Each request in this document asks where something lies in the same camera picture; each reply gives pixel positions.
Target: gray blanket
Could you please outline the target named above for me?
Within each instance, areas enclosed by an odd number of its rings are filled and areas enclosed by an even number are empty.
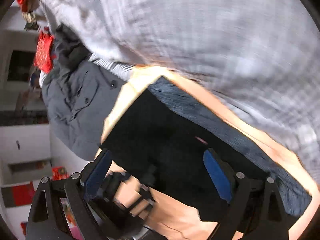
[[[320,183],[320,33],[299,0],[42,1],[103,59],[196,80]]]

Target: jacket button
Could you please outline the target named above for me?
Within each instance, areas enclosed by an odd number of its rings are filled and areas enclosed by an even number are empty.
[[[112,80],[110,83],[111,88],[117,88],[117,82],[115,80]]]

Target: blue gripper pad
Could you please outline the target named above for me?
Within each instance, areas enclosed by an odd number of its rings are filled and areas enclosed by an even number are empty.
[[[203,162],[220,198],[230,203],[232,199],[231,182],[209,150],[204,152]]]
[[[102,184],[111,163],[111,152],[106,150],[102,151],[94,162],[87,164],[90,164],[91,167],[93,166],[93,169],[85,181],[80,181],[84,190],[83,199],[86,203],[96,197],[98,189]]]

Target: silver bolt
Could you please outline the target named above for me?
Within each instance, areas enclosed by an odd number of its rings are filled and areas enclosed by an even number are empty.
[[[244,178],[244,174],[242,172],[237,172],[236,176],[239,179],[243,179]]]
[[[80,173],[79,172],[75,172],[71,174],[71,178],[73,179],[78,179],[80,177]]]
[[[41,183],[47,183],[49,181],[48,177],[44,177],[41,179]]]
[[[270,184],[272,184],[272,183],[275,182],[275,180],[274,180],[273,178],[271,178],[271,177],[268,177],[268,178],[267,178],[267,182],[269,182]]]

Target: cabinet door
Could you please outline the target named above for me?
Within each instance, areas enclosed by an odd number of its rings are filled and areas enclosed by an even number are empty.
[[[49,125],[0,127],[0,154],[5,163],[50,158]]]

